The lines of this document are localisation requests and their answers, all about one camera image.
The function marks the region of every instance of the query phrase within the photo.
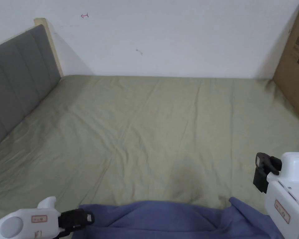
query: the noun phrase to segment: bed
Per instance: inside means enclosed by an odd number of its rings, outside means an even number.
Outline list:
[[[299,119],[266,80],[64,76],[43,25],[0,45],[0,218],[141,200],[264,212],[257,152],[299,151]]]

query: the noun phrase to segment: white wall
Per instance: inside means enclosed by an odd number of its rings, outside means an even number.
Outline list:
[[[65,75],[271,78],[298,6],[299,0],[0,0],[0,42],[45,17]]]

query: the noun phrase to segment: wall mark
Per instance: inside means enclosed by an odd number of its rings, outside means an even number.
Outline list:
[[[140,53],[140,55],[143,55],[143,53],[140,50],[136,49],[136,51],[138,51]]]
[[[84,18],[85,16],[88,17],[88,13],[86,13],[86,15],[83,15],[83,14],[81,15],[82,18]]]

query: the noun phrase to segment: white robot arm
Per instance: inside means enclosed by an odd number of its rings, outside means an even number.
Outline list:
[[[59,213],[55,197],[48,197],[36,209],[20,209],[0,219],[0,239],[53,239],[94,223],[92,212],[75,209]]]
[[[265,208],[285,239],[299,239],[299,152],[281,160],[256,155],[254,185],[264,192]]]

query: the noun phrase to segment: mattress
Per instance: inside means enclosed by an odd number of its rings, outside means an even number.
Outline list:
[[[141,200],[264,212],[255,155],[299,151],[299,119],[267,81],[67,76],[0,144],[0,218]]]

